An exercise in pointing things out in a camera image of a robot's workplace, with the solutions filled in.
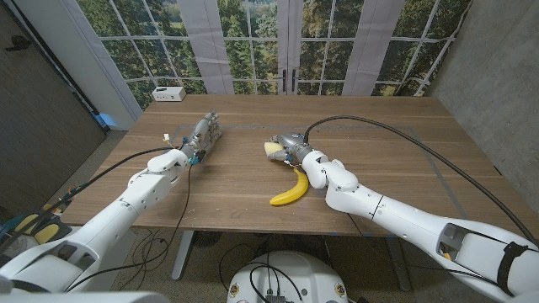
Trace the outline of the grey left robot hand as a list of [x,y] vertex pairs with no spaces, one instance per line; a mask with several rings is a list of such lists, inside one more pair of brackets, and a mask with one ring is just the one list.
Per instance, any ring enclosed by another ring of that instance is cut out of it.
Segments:
[[180,151],[188,157],[190,164],[203,162],[221,137],[218,117],[218,113],[213,109],[195,125],[191,136],[183,139]]

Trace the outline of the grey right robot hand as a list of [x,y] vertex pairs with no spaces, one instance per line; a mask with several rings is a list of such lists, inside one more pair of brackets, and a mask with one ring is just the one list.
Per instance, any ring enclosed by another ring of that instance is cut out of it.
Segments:
[[264,143],[264,152],[269,160],[299,165],[313,148],[299,133],[281,133]]

